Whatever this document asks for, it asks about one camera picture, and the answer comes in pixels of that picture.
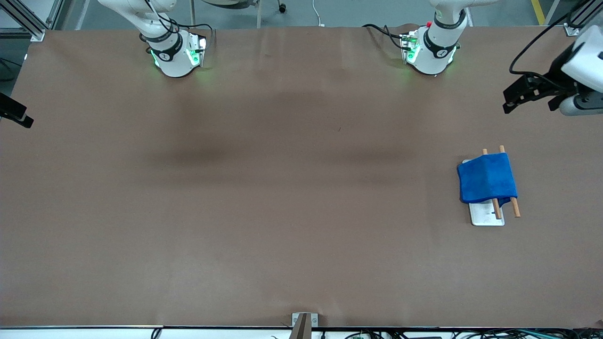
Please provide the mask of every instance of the table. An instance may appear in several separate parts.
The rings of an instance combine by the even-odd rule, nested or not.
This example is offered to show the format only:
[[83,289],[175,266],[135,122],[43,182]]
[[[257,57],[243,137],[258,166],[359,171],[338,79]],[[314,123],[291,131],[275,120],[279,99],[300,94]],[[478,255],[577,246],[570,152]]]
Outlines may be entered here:
[[[136,31],[47,32],[32,129],[0,124],[0,322],[599,326],[603,116],[501,108],[540,29],[468,28],[437,77],[365,28],[219,31],[180,79]],[[498,145],[522,218],[474,227],[456,166]]]

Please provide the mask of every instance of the wooden stick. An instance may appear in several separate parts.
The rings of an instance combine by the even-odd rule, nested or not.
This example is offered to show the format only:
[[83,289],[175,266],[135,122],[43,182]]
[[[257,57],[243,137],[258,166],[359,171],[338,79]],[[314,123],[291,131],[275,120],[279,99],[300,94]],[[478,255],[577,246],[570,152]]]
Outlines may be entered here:
[[[505,147],[503,145],[500,145],[498,149],[501,153],[505,152]],[[513,213],[515,214],[515,217],[520,218],[522,214],[519,212],[519,204],[517,203],[517,198],[511,198],[511,203],[513,204]]]
[[[484,148],[482,150],[482,154],[483,155],[488,154],[488,149]],[[496,218],[499,219],[499,220],[502,219],[502,215],[500,214],[500,205],[498,205],[498,199],[497,198],[492,199],[492,205],[494,206],[494,214],[496,214]]]

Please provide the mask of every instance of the gray floor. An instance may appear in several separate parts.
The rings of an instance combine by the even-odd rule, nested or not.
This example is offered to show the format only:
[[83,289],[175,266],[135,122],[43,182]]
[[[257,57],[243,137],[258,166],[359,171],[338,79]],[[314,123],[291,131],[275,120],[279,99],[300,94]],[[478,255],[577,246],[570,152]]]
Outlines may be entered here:
[[[279,13],[276,0],[263,1],[263,27],[314,26],[318,23],[312,0],[285,0],[287,11],[284,14]],[[546,7],[552,0],[542,2]],[[359,27],[369,23],[395,27],[410,22],[424,24],[434,17],[434,9],[427,0],[315,0],[315,5],[326,27]],[[200,0],[195,0],[195,7],[197,23],[211,24],[217,30],[256,28],[254,7],[229,10]],[[471,13],[476,26],[538,24],[530,0],[502,0],[494,5],[472,8]],[[189,24],[189,1],[179,0],[169,16],[181,24]],[[64,30],[134,29],[131,23],[97,0],[72,0],[62,17],[60,27]],[[29,41],[25,39],[0,39],[0,57],[20,63],[28,46]],[[0,72],[3,77],[6,70],[0,69]],[[0,91],[10,93],[13,85],[14,82],[0,83]]]
[[[28,39],[0,39],[0,57],[22,64],[29,45],[30,41]],[[21,68],[11,63],[7,64],[10,70],[0,65],[0,78],[9,78],[13,74],[16,77]],[[10,95],[13,91],[14,82],[15,80],[0,82],[0,92]]]

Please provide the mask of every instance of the blue towel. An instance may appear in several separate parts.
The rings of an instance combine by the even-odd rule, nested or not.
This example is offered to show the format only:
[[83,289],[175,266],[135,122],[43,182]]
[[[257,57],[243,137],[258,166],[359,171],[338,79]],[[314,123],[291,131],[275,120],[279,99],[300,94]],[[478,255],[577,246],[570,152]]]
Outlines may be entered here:
[[461,181],[461,201],[480,203],[498,198],[502,206],[517,198],[517,188],[511,162],[506,153],[486,154],[458,165]]

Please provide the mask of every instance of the green led light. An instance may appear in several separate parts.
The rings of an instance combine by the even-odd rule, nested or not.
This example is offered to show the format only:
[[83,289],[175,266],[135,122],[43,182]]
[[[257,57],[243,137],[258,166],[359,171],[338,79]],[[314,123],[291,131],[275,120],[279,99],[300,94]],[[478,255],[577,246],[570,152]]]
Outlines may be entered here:
[[452,52],[450,52],[450,59],[448,59],[448,63],[452,62],[452,59],[454,58],[454,52],[456,52],[456,47],[454,47],[454,49],[452,50]]
[[157,62],[157,57],[155,57],[155,53],[151,50],[151,55],[153,56],[153,60],[155,60],[155,66],[159,67],[159,62]]
[[408,58],[406,58],[406,61],[414,63],[417,59],[417,54],[419,50],[421,50],[421,46],[417,43],[414,45],[413,49],[408,52]]
[[196,51],[190,51],[190,50],[186,50],[188,53],[188,57],[191,60],[191,64],[193,66],[197,66],[199,65],[200,61],[199,61],[199,53],[197,53]]

